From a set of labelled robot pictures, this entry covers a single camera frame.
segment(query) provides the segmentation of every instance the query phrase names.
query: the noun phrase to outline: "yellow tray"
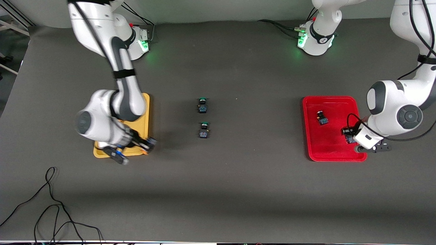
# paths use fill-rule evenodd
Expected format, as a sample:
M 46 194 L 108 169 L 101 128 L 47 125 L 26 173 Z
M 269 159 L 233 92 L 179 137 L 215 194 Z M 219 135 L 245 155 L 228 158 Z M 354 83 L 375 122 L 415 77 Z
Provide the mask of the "yellow tray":
M 120 120 L 120 122 L 126 124 L 131 129 L 138 131 L 139 136 L 143 139 L 146 139 L 146 138 L 148 138 L 148 116 L 150 113 L 150 96 L 146 93 L 142 93 L 142 96 L 144 96 L 144 100 L 145 100 L 145 104 L 146 104 L 145 114 L 142 115 L 140 118 L 138 118 L 134 122 L 128 122 L 128 121 L 122 121 L 122 120 Z M 97 149 L 97 144 L 98 144 L 97 141 L 95 141 L 94 142 L 94 156 L 97 158 L 109 157 L 102 150 Z M 143 153 L 139 147 L 135 146 L 132 148 L 125 148 L 123 151 L 123 154 L 125 156 L 138 156 L 138 155 L 142 155 L 142 154 L 146 154 L 146 153 Z

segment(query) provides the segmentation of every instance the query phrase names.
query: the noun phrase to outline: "cable connector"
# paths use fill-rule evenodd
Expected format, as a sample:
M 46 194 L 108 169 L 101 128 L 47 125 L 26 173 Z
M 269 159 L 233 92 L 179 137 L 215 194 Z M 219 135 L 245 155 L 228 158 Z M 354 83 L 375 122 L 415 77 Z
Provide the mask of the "cable connector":
M 306 33 L 305 27 L 294 27 L 295 32 Z

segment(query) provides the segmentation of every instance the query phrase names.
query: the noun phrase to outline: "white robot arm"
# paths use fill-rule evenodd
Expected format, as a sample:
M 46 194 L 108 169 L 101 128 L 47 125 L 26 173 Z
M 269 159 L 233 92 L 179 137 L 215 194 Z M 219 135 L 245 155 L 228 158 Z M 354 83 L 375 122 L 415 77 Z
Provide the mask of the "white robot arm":
M 118 148 L 140 146 L 149 152 L 156 143 L 153 138 L 140 138 L 138 132 L 117 120 L 135 121 L 146 108 L 130 61 L 129 43 L 118 37 L 109 0 L 68 0 L 68 9 L 77 40 L 108 59 L 118 86 L 118 90 L 102 89 L 92 95 L 78 113 L 76 129 L 98 141 L 99 148 L 115 161 L 127 164 Z
M 367 104 L 371 115 L 366 120 L 368 127 L 360 125 L 360 131 L 354 137 L 366 149 L 372 148 L 385 137 L 417 128 L 423 120 L 422 110 L 436 99 L 435 37 L 427 13 L 431 20 L 436 19 L 436 0 L 395 1 L 391 29 L 397 36 L 418 46 L 419 67 L 411 80 L 378 81 L 369 89 Z
M 340 7 L 365 0 L 312 0 L 319 13 L 315 21 L 300 27 L 308 31 L 298 47 L 310 55 L 321 55 L 331 46 L 333 33 L 342 19 Z M 378 81 L 368 91 L 371 115 L 353 128 L 354 140 L 371 149 L 382 139 L 406 133 L 418 127 L 422 110 L 436 100 L 436 59 L 434 30 L 436 0 L 396 0 L 392 15 L 393 32 L 418 46 L 420 55 L 416 75 L 411 80 Z
M 366 0 L 312 0 L 318 9 L 316 21 L 309 20 L 300 25 L 306 28 L 307 34 L 298 43 L 298 47 L 310 55 L 322 55 L 331 47 L 334 32 L 342 20 L 339 8 L 358 4 Z

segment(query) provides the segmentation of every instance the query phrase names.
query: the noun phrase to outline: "black strap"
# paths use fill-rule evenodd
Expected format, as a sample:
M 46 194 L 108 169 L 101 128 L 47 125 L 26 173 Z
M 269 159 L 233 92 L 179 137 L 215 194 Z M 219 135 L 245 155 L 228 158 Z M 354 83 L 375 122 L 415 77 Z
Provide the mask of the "black strap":
M 130 76 L 134 76 L 134 75 L 136 75 L 135 69 L 121 70 L 121 71 L 114 71 L 113 72 L 113 77 L 115 77 L 115 79 L 130 77 Z
M 113 102 L 113 99 L 115 98 L 115 95 L 116 95 L 118 92 L 119 92 L 118 89 L 115 90 L 115 92 L 110 96 L 110 99 L 109 99 L 110 115 L 113 116 L 113 117 L 115 117 L 115 118 L 118 118 L 118 117 L 116 116 L 115 110 L 114 110 L 113 107 L 112 107 L 112 102 Z
M 328 36 L 323 36 L 323 35 L 318 34 L 315 31 L 315 29 L 313 28 L 313 23 L 310 25 L 309 30 L 310 30 L 310 34 L 312 35 L 312 37 L 314 37 L 319 44 L 327 43 L 330 40 L 330 38 L 332 38 L 332 36 L 334 35 L 334 33 L 332 33 Z
M 136 40 L 136 33 L 135 30 L 133 28 L 132 29 L 132 34 L 130 35 L 129 39 L 124 41 L 124 44 L 126 45 L 126 49 L 129 49 L 130 45 L 133 43 L 133 41 Z
M 430 64 L 430 65 L 436 65 L 436 58 L 429 58 L 425 55 L 418 55 L 418 62 L 424 63 L 424 64 Z

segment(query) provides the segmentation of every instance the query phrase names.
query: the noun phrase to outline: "black cable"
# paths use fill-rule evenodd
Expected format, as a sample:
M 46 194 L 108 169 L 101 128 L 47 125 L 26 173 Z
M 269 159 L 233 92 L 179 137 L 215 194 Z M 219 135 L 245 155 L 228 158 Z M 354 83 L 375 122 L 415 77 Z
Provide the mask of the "black cable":
M 152 25 L 154 25 L 154 23 L 151 22 L 150 20 L 148 20 L 148 19 L 146 19 L 146 18 L 140 16 L 140 15 L 139 15 L 135 10 L 133 10 L 133 8 L 132 8 L 130 5 L 128 5 L 126 2 L 124 2 L 124 4 L 125 4 L 127 7 L 129 7 L 129 9 L 131 10 L 131 13 L 133 13 L 133 14 L 136 15 L 137 17 L 141 18 L 145 23 L 146 23 L 146 21 L 148 21 L 148 22 L 150 22 Z
M 2 222 L 2 224 L 1 225 L 3 225 L 4 223 L 6 223 L 6 221 L 8 221 L 9 220 L 9 218 L 15 213 L 15 211 L 21 206 L 21 205 L 23 205 L 23 204 L 25 204 L 25 203 L 27 203 L 27 202 L 29 202 L 30 200 L 32 200 L 33 198 L 35 198 L 38 194 L 39 194 L 39 192 L 45 187 L 45 186 L 47 186 L 48 185 L 48 189 L 49 189 L 49 193 L 50 193 L 50 197 L 51 197 L 51 199 L 52 200 L 54 200 L 54 201 L 56 201 L 57 203 L 56 204 L 51 204 L 51 205 L 49 205 L 48 207 L 46 207 L 45 209 L 44 209 L 44 211 L 41 213 L 41 215 L 38 217 L 38 220 L 36 221 L 36 223 L 35 223 L 35 226 L 34 226 L 34 231 L 33 231 L 33 235 L 34 235 L 34 240 L 35 240 L 35 244 L 37 244 L 37 238 L 36 238 L 36 230 L 37 230 L 37 227 L 38 227 L 38 225 L 39 225 L 39 222 L 41 221 L 41 219 L 42 219 L 42 217 L 44 216 L 44 214 L 50 209 L 50 208 L 52 208 L 52 207 L 56 207 L 58 210 L 57 210 L 57 212 L 56 212 L 56 216 L 55 216 L 55 220 L 54 220 L 54 228 L 53 228 L 53 238 L 50 240 L 50 242 L 49 242 L 49 245 L 51 245 L 51 244 L 56 244 L 56 235 L 58 234 L 58 232 L 61 230 L 61 228 L 65 225 L 65 224 L 69 224 L 69 223 L 72 223 L 73 224 L 73 227 L 74 227 L 74 230 L 75 230 L 75 232 L 76 232 L 76 235 L 80 238 L 80 240 L 82 241 L 82 242 L 84 242 L 84 239 L 81 237 L 81 235 L 79 234 L 79 232 L 78 232 L 78 230 L 77 230 L 77 227 L 76 227 L 76 225 L 81 225 L 81 226 L 85 226 L 85 227 L 88 227 L 88 228 L 93 228 L 93 229 L 95 229 L 97 232 L 98 232 L 98 235 L 99 235 L 99 239 L 100 239 L 100 243 L 102 242 L 102 240 L 103 240 L 103 234 L 102 234 L 102 232 L 101 232 L 101 230 L 99 229 L 99 228 L 97 228 L 97 227 L 95 227 L 95 226 L 91 226 L 91 225 L 86 225 L 86 224 L 83 224 L 83 223 L 79 223 L 79 222 L 75 222 L 75 221 L 73 221 L 73 219 L 71 218 L 71 216 L 70 216 L 70 214 L 68 213 L 68 211 L 66 210 L 66 207 L 65 207 L 65 205 L 64 205 L 64 203 L 62 202 L 62 201 L 59 201 L 59 200 L 57 200 L 54 196 L 53 196 L 53 190 L 52 190 L 52 188 L 51 188 L 51 183 L 50 183 L 50 181 L 53 179 L 53 176 L 55 175 L 55 173 L 56 173 L 56 168 L 55 167 L 50 167 L 47 171 L 46 171 L 46 173 L 45 173 L 45 184 L 44 185 L 42 185 L 39 189 L 38 189 L 38 191 L 29 199 L 29 200 L 27 200 L 27 201 L 25 201 L 25 202 L 23 202 L 23 203 L 21 203 L 21 204 L 19 204 L 19 205 L 17 205 L 17 207 L 12 211 L 12 213 L 6 218 L 6 220 L 4 220 L 3 222 Z M 56 231 L 56 225 L 57 225 L 57 222 L 58 222 L 58 217 L 59 217 L 59 211 L 60 211 L 60 208 L 62 207 L 62 210 L 65 212 L 65 214 L 68 216 L 68 219 L 69 219 L 69 221 L 67 221 L 67 222 L 65 222 L 63 225 L 61 225 L 60 226 L 60 228 Z
M 436 56 L 436 52 L 433 50 L 432 47 L 424 40 L 424 38 L 421 36 L 421 34 L 418 32 L 418 29 L 416 28 L 415 21 L 413 20 L 413 12 L 412 12 L 412 5 L 413 0 L 409 0 L 409 12 L 410 12 L 410 22 L 412 23 L 413 30 L 415 34 L 418 36 L 418 38 L 421 40 L 421 42 L 429 49 L 429 51 Z
M 49 205 L 48 207 L 46 207 L 46 208 L 44 209 L 44 211 L 42 212 L 42 214 L 39 216 L 38 220 L 37 220 L 36 223 L 35 223 L 35 226 L 33 227 L 33 238 L 34 238 L 34 240 L 35 240 L 35 244 L 38 244 L 38 241 L 37 241 L 37 239 L 36 239 L 36 229 L 37 229 L 37 227 L 38 227 L 39 221 L 41 221 L 42 216 L 43 216 L 43 215 L 45 214 L 45 212 L 47 212 L 47 210 L 49 210 L 51 207 L 57 207 L 57 208 L 58 208 L 58 213 L 59 213 L 59 211 L 60 211 L 59 206 L 60 206 L 59 204 L 52 204 L 52 205 Z M 58 218 L 57 218 L 57 215 L 56 215 L 55 227 L 54 227 L 53 234 L 54 234 L 55 231 L 56 231 L 56 222 L 57 222 L 57 220 L 58 220 Z
M 318 9 L 309 17 L 309 19 L 307 19 L 307 21 L 309 21 L 310 19 L 312 19 L 312 17 L 318 12 Z
M 258 20 L 258 21 L 267 22 L 267 23 L 273 24 L 275 27 L 277 27 L 277 29 L 279 29 L 281 32 L 283 32 L 283 34 L 285 34 L 288 37 L 299 38 L 298 36 L 291 35 L 291 34 L 287 33 L 284 29 L 282 29 L 282 28 L 285 28 L 287 30 L 294 30 L 294 28 L 290 28 L 290 27 L 284 26 L 284 25 L 282 25 L 282 24 L 280 24 L 278 22 L 272 21 L 272 20 Z
M 354 114 L 354 113 L 350 113 L 350 114 L 348 114 L 348 116 L 347 116 L 347 128 L 348 128 L 348 129 L 350 129 L 350 116 L 354 116 L 354 117 L 359 121 L 359 123 L 363 124 L 363 126 L 365 126 L 367 129 L 369 129 L 371 132 L 373 132 L 373 133 L 376 134 L 377 136 L 382 137 L 383 139 L 386 139 L 386 140 L 390 140 L 390 141 L 399 141 L 399 142 L 405 142 L 405 141 L 412 141 L 412 140 L 420 139 L 420 138 L 424 137 L 425 135 L 427 135 L 430 131 L 432 131 L 433 127 L 436 125 L 436 121 L 435 121 L 427 131 L 425 131 L 423 134 L 421 134 L 421 135 L 419 135 L 419 136 L 416 136 L 416 137 L 413 137 L 413 138 L 408 138 L 408 139 L 394 139 L 394 138 L 385 137 L 385 136 L 383 136 L 383 135 L 377 133 L 377 132 L 374 131 L 372 128 L 370 128 L 368 125 L 366 125 L 366 123 L 364 123 L 364 122 L 363 122 L 363 121 L 362 121 L 362 120 L 361 120 L 361 119 L 360 119 L 356 114 Z
M 126 8 L 124 5 L 121 5 L 121 7 L 125 8 L 127 11 L 129 11 L 129 12 L 131 12 L 132 14 L 134 14 L 135 16 L 139 17 L 142 21 L 144 21 L 145 24 L 149 25 L 148 22 L 150 22 L 150 24 L 153 25 L 153 29 L 152 29 L 152 31 L 151 31 L 151 38 L 150 38 L 150 41 L 153 41 L 153 38 L 154 38 L 154 28 L 156 27 L 156 25 L 155 25 L 153 22 L 151 22 L 150 20 L 148 20 L 148 19 L 146 19 L 146 18 L 140 16 L 140 15 L 139 15 L 135 10 L 133 10 L 133 8 L 131 8 L 127 3 L 125 3 L 125 4 L 130 8 L 130 10 L 129 10 L 128 8 Z
M 306 18 L 306 21 L 309 21 L 310 19 L 310 15 L 312 14 L 312 12 L 315 10 L 315 7 L 312 8 L 312 10 L 310 11 L 309 15 Z
M 51 241 L 54 241 L 55 236 L 56 236 L 56 235 L 61 231 L 61 229 L 62 229 L 66 224 L 70 224 L 70 223 L 74 223 L 74 224 L 76 224 L 76 225 L 81 225 L 81 226 L 85 226 L 85 227 L 88 227 L 88 228 L 96 229 L 96 230 L 97 230 L 97 233 L 98 233 L 98 235 L 99 235 L 100 244 L 102 244 L 102 240 L 104 240 L 104 238 L 103 238 L 103 234 L 102 234 L 102 232 L 101 232 L 100 229 L 98 229 L 97 227 L 94 227 L 94 226 L 86 225 L 86 224 L 79 223 L 79 222 L 71 222 L 71 221 L 67 221 L 67 222 L 63 223 L 63 224 L 59 227 L 59 229 L 58 229 L 58 230 L 56 231 L 56 233 L 54 234 L 53 238 L 50 240 L 50 243 L 51 243 Z
M 261 22 L 268 22 L 268 23 L 271 23 L 271 24 L 273 24 L 273 25 L 280 26 L 280 27 L 283 28 L 283 29 L 287 29 L 287 30 L 291 30 L 291 31 L 294 30 L 293 27 L 287 27 L 287 26 L 282 25 L 282 24 L 280 24 L 279 22 L 276 22 L 276 21 L 273 21 L 273 20 L 262 19 L 262 20 L 258 20 L 258 21 L 261 21 Z
M 0 224 L 0 227 L 2 226 L 2 225 L 4 225 L 4 223 L 6 223 L 6 221 L 8 221 L 9 220 L 9 218 L 10 217 L 12 217 L 12 215 L 15 213 L 15 211 L 17 211 L 17 209 L 21 206 L 21 205 L 23 205 L 23 204 L 25 204 L 25 203 L 27 203 L 27 202 L 29 202 L 29 201 L 31 201 L 33 198 L 35 198 L 40 192 L 41 192 L 41 190 L 42 190 L 42 188 L 44 188 L 46 185 L 48 185 L 48 182 L 51 180 L 51 178 L 53 177 L 53 175 L 50 177 L 50 179 L 48 179 L 48 181 L 44 184 L 44 185 L 42 185 L 40 188 L 39 188 L 39 190 L 29 199 L 29 200 L 27 200 L 27 201 L 25 201 L 25 202 L 22 202 L 22 203 L 20 203 L 20 204 L 18 204 L 16 207 L 15 207 L 15 209 L 12 211 L 12 213 Z
M 431 48 L 433 50 L 434 44 L 435 44 L 435 31 L 433 29 L 432 18 L 431 18 L 430 11 L 429 11 L 429 8 L 427 6 L 426 0 L 422 0 L 422 4 L 423 4 L 424 9 L 426 11 L 427 20 L 428 20 L 429 26 L 430 26 L 430 33 L 432 35 L 432 45 L 431 45 Z
M 402 79 L 405 76 L 408 76 L 410 74 L 412 74 L 414 71 L 418 70 L 422 65 L 424 65 L 424 63 L 419 64 L 417 67 L 415 67 L 413 70 L 407 72 L 406 74 L 402 75 L 401 77 L 397 78 L 397 80 Z
M 424 10 L 426 11 L 427 20 L 428 20 L 428 22 L 429 22 L 429 26 L 430 26 L 430 32 L 431 32 L 431 35 L 432 35 L 432 45 L 431 45 L 431 48 L 433 49 L 433 48 L 434 48 L 434 44 L 435 44 L 435 33 L 434 33 L 434 29 L 433 29 L 433 23 L 432 23 L 432 20 L 431 20 L 431 16 L 430 16 L 429 9 L 428 9 L 428 7 L 427 7 L 426 0 L 423 0 L 423 1 L 422 1 L 422 4 L 423 4 L 423 6 L 424 6 Z M 429 51 L 429 53 L 426 55 L 426 57 L 427 57 L 427 58 L 430 57 L 431 54 L 432 54 L 432 52 Z M 406 74 L 402 75 L 401 77 L 397 78 L 397 80 L 400 80 L 400 79 L 402 79 L 403 77 L 412 74 L 413 72 L 415 72 L 416 70 L 418 70 L 419 68 L 421 68 L 421 66 L 423 66 L 423 65 L 424 65 L 424 63 L 420 63 L 420 64 L 419 64 L 418 66 L 416 66 L 413 70 L 411 70 L 411 71 L 409 71 L 408 73 L 406 73 Z

